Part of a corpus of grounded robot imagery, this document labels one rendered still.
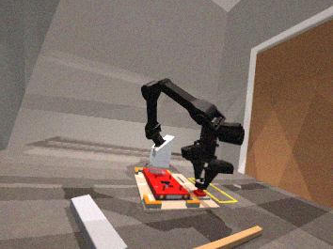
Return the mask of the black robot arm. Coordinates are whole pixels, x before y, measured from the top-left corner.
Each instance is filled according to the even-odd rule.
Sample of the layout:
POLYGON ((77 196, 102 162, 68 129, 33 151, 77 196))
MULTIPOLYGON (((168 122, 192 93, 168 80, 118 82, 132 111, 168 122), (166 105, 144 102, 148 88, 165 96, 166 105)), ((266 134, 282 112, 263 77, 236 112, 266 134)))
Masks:
MULTIPOLYGON (((157 100, 164 92, 172 100, 184 107, 191 118, 193 118, 198 125, 201 125, 200 137, 216 140, 224 143, 229 143, 241 146, 245 138, 245 129, 241 123, 228 123, 225 122, 225 117, 216 109, 217 107, 205 100, 197 99, 181 89, 179 86, 171 82, 170 79, 165 78, 160 81, 151 81, 141 87, 142 97, 147 102, 147 116, 148 122, 145 126, 145 134, 148 140, 152 140, 155 147, 160 147, 165 143, 161 134, 161 124, 157 122, 157 100), (212 122, 216 117, 216 121, 212 122)), ((205 159, 206 152, 203 143, 181 148, 182 157, 187 161, 192 161, 196 158, 205 159)))

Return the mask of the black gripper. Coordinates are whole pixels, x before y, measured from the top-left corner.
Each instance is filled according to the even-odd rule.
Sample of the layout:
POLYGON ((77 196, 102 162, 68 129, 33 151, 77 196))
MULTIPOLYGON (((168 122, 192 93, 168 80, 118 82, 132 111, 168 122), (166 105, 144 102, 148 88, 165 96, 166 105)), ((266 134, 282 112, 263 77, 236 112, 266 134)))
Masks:
POLYGON ((200 179, 203 169, 205 170, 203 184, 204 189, 208 187, 208 185, 218 173, 233 174, 234 167, 232 163, 226 162, 224 160, 218 161, 217 156, 215 156, 216 147, 219 148, 217 141, 200 137, 197 142, 199 143, 199 145, 200 143, 203 143, 203 146, 205 147, 205 159, 201 159, 199 157, 193 159, 190 162, 194 167, 195 179, 200 179), (204 167, 206 163, 208 164, 208 167, 204 167))

